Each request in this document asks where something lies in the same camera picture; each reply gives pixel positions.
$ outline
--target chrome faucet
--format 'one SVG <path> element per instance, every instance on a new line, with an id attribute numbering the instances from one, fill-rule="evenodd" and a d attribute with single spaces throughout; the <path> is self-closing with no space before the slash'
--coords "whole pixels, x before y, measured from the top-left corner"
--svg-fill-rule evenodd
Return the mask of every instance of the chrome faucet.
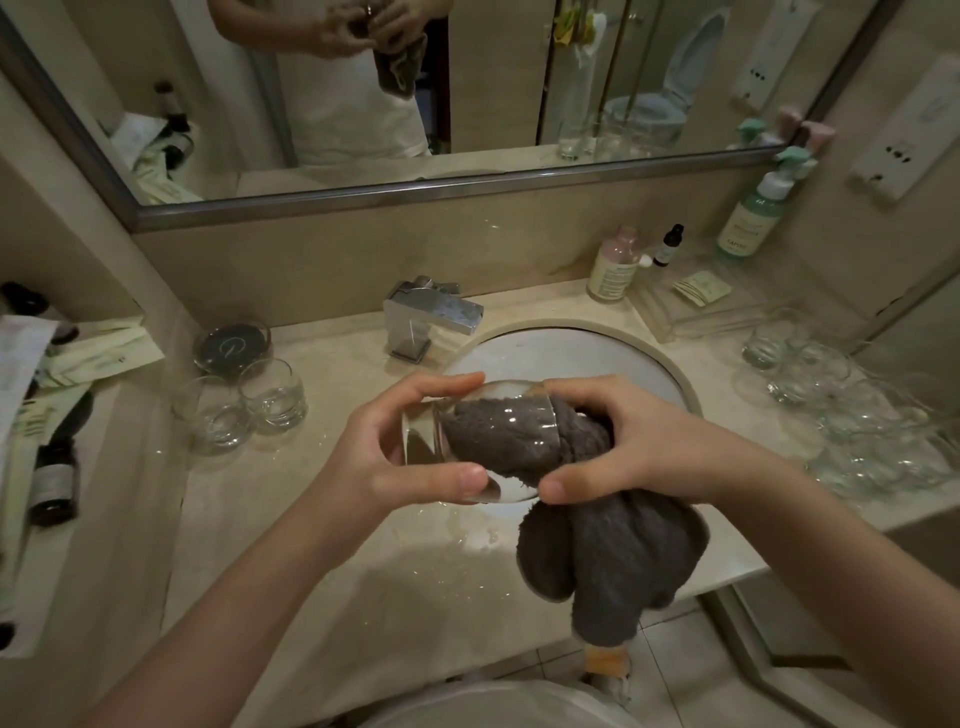
<path id="1" fill-rule="evenodd" d="M 483 319 L 483 306 L 456 298 L 459 283 L 434 283 L 427 276 L 403 280 L 383 302 L 390 356 L 420 364 L 430 348 L 430 325 L 472 334 Z"/>

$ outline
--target electrical outlet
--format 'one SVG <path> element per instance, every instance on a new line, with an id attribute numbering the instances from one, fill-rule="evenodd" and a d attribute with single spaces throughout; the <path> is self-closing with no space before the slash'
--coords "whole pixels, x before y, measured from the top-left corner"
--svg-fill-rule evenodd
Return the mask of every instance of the electrical outlet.
<path id="1" fill-rule="evenodd" d="M 762 110 L 820 5 L 813 0 L 776 0 L 756 39 L 754 51 L 733 85 L 733 96 Z"/>
<path id="2" fill-rule="evenodd" d="M 916 184 L 960 136 L 960 56 L 934 62 L 894 111 L 853 174 L 895 201 Z"/>

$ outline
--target wet countertop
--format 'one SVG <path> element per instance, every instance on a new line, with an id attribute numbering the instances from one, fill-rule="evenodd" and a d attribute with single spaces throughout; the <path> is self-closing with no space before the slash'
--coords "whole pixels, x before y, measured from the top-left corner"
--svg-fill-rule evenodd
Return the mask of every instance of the wet countertop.
<path id="1" fill-rule="evenodd" d="M 486 307 L 473 337 L 563 320 L 615 330 L 663 351 L 689 380 L 704 417 L 788 457 L 814 454 L 798 422 L 738 361 L 744 334 L 656 342 L 626 301 L 590 299 L 583 281 L 475 299 Z M 310 413 L 279 436 L 198 458 L 187 482 L 164 614 L 168 629 L 297 497 L 323 465 L 348 414 L 414 367 L 390 358 L 382 314 L 274 331 L 275 355 L 304 382 Z M 434 328 L 422 366 L 442 371 L 470 338 Z M 889 529 L 960 505 L 960 487 L 872 503 L 862 515 Z M 707 553 L 678 598 L 765 569 L 716 510 L 701 508 Z M 570 635 L 569 604 L 524 586 L 516 568 L 516 523 L 476 508 L 434 504 L 393 513 L 357 554 L 309 597 L 236 726 L 294 728 L 444 680 Z"/>

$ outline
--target mirror frame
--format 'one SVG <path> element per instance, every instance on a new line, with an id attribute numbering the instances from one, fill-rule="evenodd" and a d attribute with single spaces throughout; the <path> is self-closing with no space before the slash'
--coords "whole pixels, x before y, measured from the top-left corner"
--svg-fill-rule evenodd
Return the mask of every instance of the mirror frame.
<path id="1" fill-rule="evenodd" d="M 806 115 L 823 121 L 904 0 L 876 0 Z M 619 182 L 730 167 L 769 165 L 783 147 L 704 152 L 496 175 L 392 182 L 182 205 L 141 205 L 71 109 L 16 27 L 0 8 L 0 70 L 80 168 L 127 231 L 147 232 L 312 215 L 344 209 L 410 205 L 473 195 Z"/>

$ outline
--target left hand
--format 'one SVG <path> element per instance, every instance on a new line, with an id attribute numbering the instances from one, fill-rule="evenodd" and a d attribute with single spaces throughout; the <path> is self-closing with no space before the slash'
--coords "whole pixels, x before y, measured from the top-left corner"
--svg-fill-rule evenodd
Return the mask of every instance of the left hand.
<path id="1" fill-rule="evenodd" d="M 401 465 L 400 415 L 425 397 L 459 397 L 483 384 L 484 375 L 417 373 L 358 407 L 303 498 L 315 512 L 335 514 L 343 525 L 335 561 L 343 563 L 394 510 L 413 503 L 457 502 L 487 485 L 473 463 Z"/>
<path id="2" fill-rule="evenodd" d="M 443 14 L 436 0 L 393 0 L 370 22 L 370 37 L 384 53 L 395 53 L 423 35 L 427 22 Z"/>

